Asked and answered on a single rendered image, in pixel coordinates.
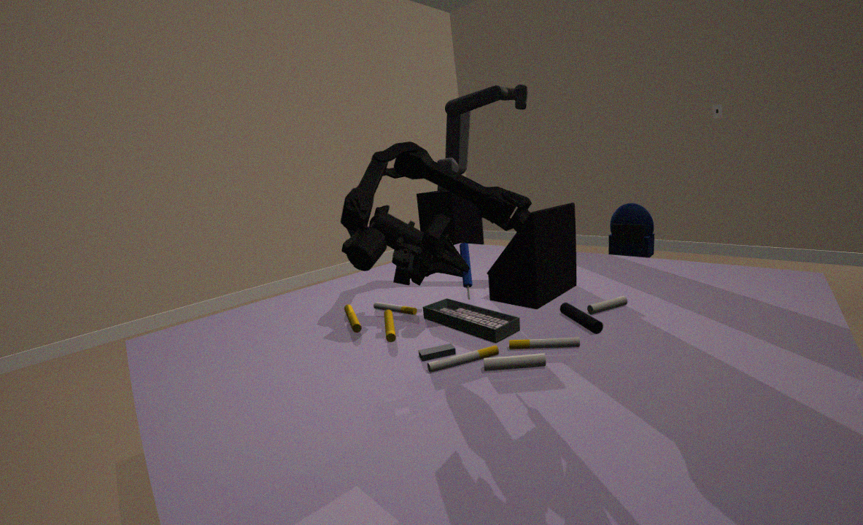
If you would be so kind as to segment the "white cylinder with yellow end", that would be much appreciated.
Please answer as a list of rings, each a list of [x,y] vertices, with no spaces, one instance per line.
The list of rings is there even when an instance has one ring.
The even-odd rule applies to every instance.
[[[389,309],[390,311],[397,311],[397,312],[402,313],[402,314],[417,315],[417,307],[395,306],[395,305],[389,305],[389,303],[378,303],[378,302],[374,303],[374,307],[377,309],[382,309],[382,310]]]
[[[480,361],[480,359],[485,359],[492,356],[499,355],[499,349],[497,345],[490,346],[490,348],[484,348],[481,350],[476,350],[474,352],[468,354],[462,354],[459,356],[448,357],[445,359],[440,359],[440,361],[429,362],[427,364],[427,368],[429,373],[434,371],[440,371],[443,369],[447,369],[450,367],[455,367],[458,365],[464,365],[464,363]]]
[[[580,348],[580,337],[510,340],[512,349],[554,349],[554,348]]]

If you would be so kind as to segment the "blue stylus with grey tip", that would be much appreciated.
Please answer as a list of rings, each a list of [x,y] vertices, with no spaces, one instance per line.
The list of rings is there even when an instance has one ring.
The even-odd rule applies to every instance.
[[[471,296],[469,296],[469,288],[471,288],[473,286],[473,282],[472,282],[472,275],[471,275],[471,262],[469,262],[468,244],[467,243],[461,243],[459,245],[459,249],[460,249],[460,255],[462,256],[462,258],[465,260],[465,262],[469,266],[469,271],[468,272],[462,271],[462,273],[463,273],[463,286],[464,286],[464,288],[468,289],[468,299],[471,299]]]

